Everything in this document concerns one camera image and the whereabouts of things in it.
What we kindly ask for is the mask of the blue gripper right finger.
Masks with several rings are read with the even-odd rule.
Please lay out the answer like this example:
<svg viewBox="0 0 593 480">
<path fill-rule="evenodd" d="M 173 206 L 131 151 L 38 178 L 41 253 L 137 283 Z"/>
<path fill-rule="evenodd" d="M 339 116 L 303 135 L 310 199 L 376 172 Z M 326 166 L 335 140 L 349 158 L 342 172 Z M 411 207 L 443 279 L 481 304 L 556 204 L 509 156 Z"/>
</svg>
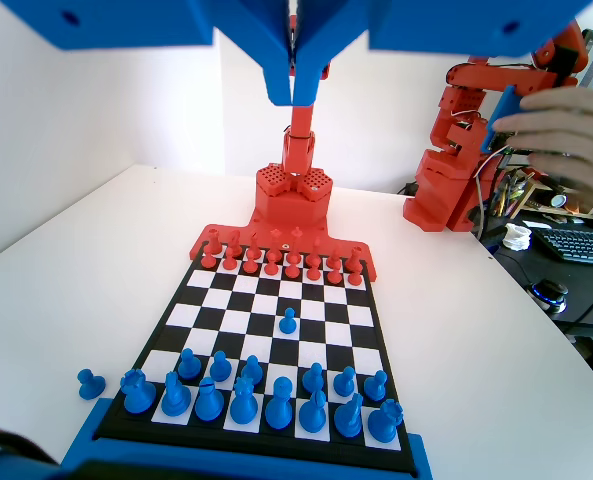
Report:
<svg viewBox="0 0 593 480">
<path fill-rule="evenodd" d="M 298 1 L 294 105 L 311 106 L 324 68 L 368 26 L 368 2 Z"/>
</svg>

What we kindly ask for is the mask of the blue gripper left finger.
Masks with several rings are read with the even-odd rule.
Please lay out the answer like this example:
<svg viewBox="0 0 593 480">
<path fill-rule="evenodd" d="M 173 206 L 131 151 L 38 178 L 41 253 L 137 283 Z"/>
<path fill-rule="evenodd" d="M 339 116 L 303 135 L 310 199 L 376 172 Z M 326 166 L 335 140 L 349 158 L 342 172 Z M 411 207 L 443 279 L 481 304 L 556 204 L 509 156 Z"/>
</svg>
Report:
<svg viewBox="0 0 593 480">
<path fill-rule="evenodd" d="M 217 1 L 214 26 L 262 69 L 269 100 L 291 106 L 288 1 Z"/>
</svg>

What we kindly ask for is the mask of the person's hand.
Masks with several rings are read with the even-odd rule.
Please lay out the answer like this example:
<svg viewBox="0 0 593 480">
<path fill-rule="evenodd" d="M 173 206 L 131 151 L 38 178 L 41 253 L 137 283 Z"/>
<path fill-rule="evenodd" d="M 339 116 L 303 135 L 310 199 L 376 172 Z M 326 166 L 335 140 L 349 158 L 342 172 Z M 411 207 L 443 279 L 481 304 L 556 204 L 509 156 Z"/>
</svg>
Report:
<svg viewBox="0 0 593 480">
<path fill-rule="evenodd" d="M 507 145 L 529 153 L 532 168 L 571 181 L 571 188 L 593 204 L 593 90 L 561 87 L 521 100 L 522 111 L 493 123 L 510 132 Z"/>
</svg>

